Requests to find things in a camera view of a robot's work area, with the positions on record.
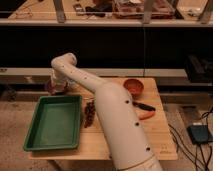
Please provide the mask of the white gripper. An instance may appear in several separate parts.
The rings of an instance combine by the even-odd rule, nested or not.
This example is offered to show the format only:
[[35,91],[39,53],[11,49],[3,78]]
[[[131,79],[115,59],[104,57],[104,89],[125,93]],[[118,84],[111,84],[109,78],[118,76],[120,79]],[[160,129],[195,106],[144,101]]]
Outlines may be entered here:
[[66,77],[56,70],[51,73],[51,88],[54,92],[64,92],[67,88]]

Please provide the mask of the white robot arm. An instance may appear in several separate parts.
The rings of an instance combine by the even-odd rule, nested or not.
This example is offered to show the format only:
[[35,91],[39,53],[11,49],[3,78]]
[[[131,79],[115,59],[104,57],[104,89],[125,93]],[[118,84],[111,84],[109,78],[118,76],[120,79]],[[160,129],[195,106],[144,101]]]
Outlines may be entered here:
[[133,107],[132,97],[118,83],[76,67],[67,53],[51,61],[52,82],[71,79],[94,94],[95,109],[117,171],[163,171]]

